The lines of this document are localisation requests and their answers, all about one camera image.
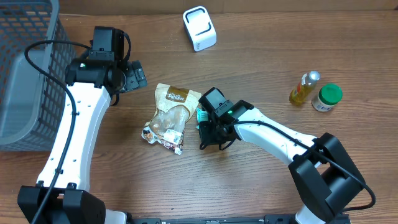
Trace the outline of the green lid jar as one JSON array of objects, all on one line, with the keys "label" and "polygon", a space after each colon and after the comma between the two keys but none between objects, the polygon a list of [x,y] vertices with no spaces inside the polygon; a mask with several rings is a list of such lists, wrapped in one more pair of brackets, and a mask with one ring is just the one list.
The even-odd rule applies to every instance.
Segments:
[{"label": "green lid jar", "polygon": [[343,98],[343,91],[334,83],[323,86],[313,97],[312,106],[320,112],[330,111]]}]

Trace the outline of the yellow dish soap bottle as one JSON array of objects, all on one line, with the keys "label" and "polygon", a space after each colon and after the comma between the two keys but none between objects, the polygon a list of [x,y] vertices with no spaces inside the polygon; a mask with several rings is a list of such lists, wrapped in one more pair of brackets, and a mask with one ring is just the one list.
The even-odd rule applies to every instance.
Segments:
[{"label": "yellow dish soap bottle", "polygon": [[305,73],[297,86],[291,91],[289,101],[300,106],[305,102],[307,96],[315,89],[321,75],[318,71],[310,71]]}]

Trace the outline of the teal snack packet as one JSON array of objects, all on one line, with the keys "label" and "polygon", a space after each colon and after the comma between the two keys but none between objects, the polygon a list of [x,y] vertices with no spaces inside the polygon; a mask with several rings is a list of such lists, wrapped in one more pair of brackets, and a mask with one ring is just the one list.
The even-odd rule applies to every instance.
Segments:
[{"label": "teal snack packet", "polygon": [[200,124],[203,121],[208,121],[208,113],[200,108],[197,108],[197,123]]}]

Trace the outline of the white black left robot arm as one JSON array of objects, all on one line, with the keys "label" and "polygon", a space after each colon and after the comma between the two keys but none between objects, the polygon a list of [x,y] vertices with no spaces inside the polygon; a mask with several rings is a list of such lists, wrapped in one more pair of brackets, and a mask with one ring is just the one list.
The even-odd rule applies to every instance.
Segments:
[{"label": "white black left robot arm", "polygon": [[106,208],[90,194],[90,167],[106,110],[121,93],[143,88],[140,61],[130,61],[129,36],[97,26],[85,53],[56,81],[67,97],[50,157],[34,186],[21,187],[17,203],[29,223],[131,223],[131,214]]}]

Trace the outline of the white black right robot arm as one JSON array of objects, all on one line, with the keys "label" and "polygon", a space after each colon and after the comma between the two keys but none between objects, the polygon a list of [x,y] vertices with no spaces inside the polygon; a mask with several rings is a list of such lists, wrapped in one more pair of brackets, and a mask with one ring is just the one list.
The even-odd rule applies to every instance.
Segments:
[{"label": "white black right robot arm", "polygon": [[303,208],[289,216],[266,215],[269,223],[349,223],[347,206],[366,184],[337,137],[298,133],[247,101],[227,100],[217,88],[198,102],[207,115],[199,124],[200,149],[217,145],[224,150],[236,140],[245,141],[288,167]]}]

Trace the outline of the brown snack pouch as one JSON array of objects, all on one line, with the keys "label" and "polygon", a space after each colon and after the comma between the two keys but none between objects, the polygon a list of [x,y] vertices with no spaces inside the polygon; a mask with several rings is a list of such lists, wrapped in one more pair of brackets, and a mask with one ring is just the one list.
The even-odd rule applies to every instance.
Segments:
[{"label": "brown snack pouch", "polygon": [[159,143],[177,155],[182,153],[185,125],[198,106],[201,93],[167,84],[155,89],[155,114],[144,125],[141,137]]}]

